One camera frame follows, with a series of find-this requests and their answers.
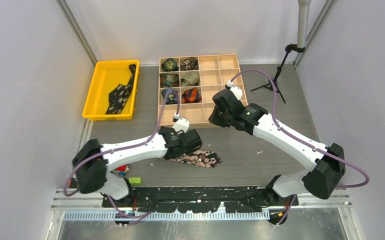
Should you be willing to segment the pink floral black tie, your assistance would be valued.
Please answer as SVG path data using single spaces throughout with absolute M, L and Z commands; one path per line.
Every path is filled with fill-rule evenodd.
M 183 154 L 176 158 L 162 159 L 170 162 L 183 163 L 203 168 L 215 168 L 223 162 L 216 152 L 209 150 L 197 150 Z

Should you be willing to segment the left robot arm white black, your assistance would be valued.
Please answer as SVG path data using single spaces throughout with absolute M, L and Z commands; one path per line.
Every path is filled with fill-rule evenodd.
M 103 193 L 120 206 L 133 203 L 134 194 L 128 180 L 112 174 L 116 168 L 152 158 L 175 159 L 202 146 L 202 140 L 190 123 L 180 118 L 171 127 L 161 126 L 150 136 L 126 142 L 101 144 L 88 140 L 72 160 L 70 177 L 77 181 L 81 194 Z

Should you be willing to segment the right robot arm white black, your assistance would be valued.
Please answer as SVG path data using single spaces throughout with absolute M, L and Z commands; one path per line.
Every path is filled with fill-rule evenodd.
M 312 141 L 255 103 L 243 105 L 242 95 L 236 86 L 216 93 L 212 97 L 215 107 L 209 122 L 268 141 L 304 166 L 303 171 L 294 174 L 276 175 L 265 188 L 266 200 L 276 206 L 286 197 L 302 193 L 328 199 L 345 174 L 345 164 L 334 159 L 344 156 L 343 148 L 336 143 L 326 146 Z

